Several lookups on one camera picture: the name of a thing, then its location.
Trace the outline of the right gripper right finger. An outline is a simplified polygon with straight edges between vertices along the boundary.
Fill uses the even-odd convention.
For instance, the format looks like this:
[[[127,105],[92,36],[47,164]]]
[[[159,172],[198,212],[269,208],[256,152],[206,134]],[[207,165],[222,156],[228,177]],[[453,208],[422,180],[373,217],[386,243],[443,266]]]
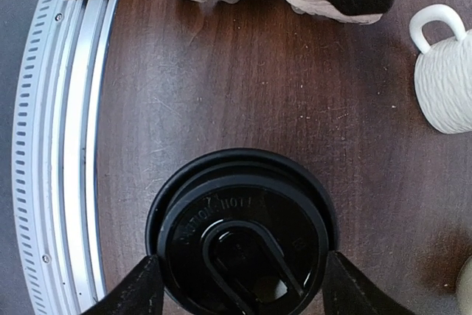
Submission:
[[[414,314],[382,292],[337,251],[331,251],[327,256],[322,298],[326,314]]]

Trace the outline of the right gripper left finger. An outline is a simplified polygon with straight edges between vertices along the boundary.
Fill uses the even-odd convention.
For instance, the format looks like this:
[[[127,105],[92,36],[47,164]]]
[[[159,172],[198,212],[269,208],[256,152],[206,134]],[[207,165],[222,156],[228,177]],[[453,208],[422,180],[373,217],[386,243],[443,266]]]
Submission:
[[[164,282],[156,255],[145,256],[119,285],[102,300],[83,312],[100,314],[162,314]]]

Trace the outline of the black plastic cup lid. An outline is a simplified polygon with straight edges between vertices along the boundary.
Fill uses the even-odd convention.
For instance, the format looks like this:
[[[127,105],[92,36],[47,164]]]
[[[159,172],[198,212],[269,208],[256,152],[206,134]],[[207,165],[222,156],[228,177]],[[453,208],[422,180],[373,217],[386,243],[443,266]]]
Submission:
[[[333,201],[295,161],[231,148],[180,167],[145,226],[167,294],[191,314],[300,314],[339,244]]]

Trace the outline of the cream ribbed ceramic mug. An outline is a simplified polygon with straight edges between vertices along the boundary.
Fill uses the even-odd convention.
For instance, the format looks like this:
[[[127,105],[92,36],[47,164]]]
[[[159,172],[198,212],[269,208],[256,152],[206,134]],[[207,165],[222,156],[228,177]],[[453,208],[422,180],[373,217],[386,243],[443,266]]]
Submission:
[[[430,44],[423,27],[440,21],[453,37]],[[471,31],[455,10],[433,4],[418,11],[409,33],[420,50],[414,68],[414,90],[429,124],[443,134],[471,131]]]

